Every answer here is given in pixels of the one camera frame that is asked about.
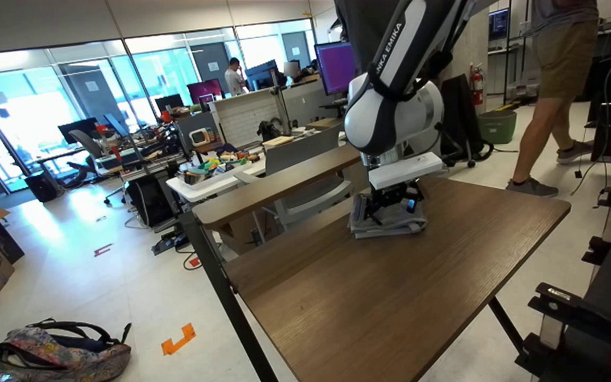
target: bag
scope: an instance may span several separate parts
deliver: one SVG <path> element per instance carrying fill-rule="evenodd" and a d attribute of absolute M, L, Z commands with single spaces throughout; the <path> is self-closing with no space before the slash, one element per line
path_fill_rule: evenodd
<path fill-rule="evenodd" d="M 493 145 L 483 141 L 476 126 L 473 94 L 464 75 L 440 85 L 446 116 L 440 127 L 440 154 L 447 166 L 455 162 L 483 162 L 491 155 Z"/>
<path fill-rule="evenodd" d="M 101 328 L 70 321 L 43 321 L 9 332 L 0 345 L 0 380 L 11 382 L 104 382 L 123 374 L 132 346 Z"/>

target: trash can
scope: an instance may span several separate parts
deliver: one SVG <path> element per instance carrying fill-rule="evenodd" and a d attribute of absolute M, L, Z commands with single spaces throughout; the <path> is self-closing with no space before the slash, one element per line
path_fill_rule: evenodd
<path fill-rule="evenodd" d="M 53 182 L 46 179 L 45 173 L 28 176 L 24 182 L 37 202 L 51 202 L 56 198 L 56 189 L 53 187 Z"/>
<path fill-rule="evenodd" d="M 491 145 L 509 145 L 515 133 L 515 112 L 483 112 L 476 116 L 481 139 L 489 141 Z"/>

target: white table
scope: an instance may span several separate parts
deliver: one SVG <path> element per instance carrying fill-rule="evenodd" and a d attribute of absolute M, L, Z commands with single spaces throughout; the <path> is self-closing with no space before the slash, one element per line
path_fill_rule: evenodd
<path fill-rule="evenodd" d="M 169 189 L 173 189 L 183 200 L 188 205 L 198 205 L 216 193 L 236 189 L 237 185 L 243 185 L 241 176 L 258 176 L 264 174 L 264 157 L 260 155 L 258 162 L 232 167 L 231 173 L 219 174 L 213 179 L 187 185 L 183 176 L 166 181 Z"/>

